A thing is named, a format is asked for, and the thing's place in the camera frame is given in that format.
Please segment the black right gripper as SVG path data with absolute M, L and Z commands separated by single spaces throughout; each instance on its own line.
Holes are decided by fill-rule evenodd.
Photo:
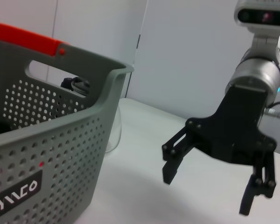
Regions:
M 274 151 L 277 142 L 262 133 L 259 121 L 267 93 L 256 89 L 231 87 L 216 112 L 205 118 L 190 118 L 162 145 L 163 182 L 170 185 L 183 158 L 193 149 L 227 163 L 253 166 L 239 214 L 248 216 L 255 196 L 272 198 L 276 187 Z

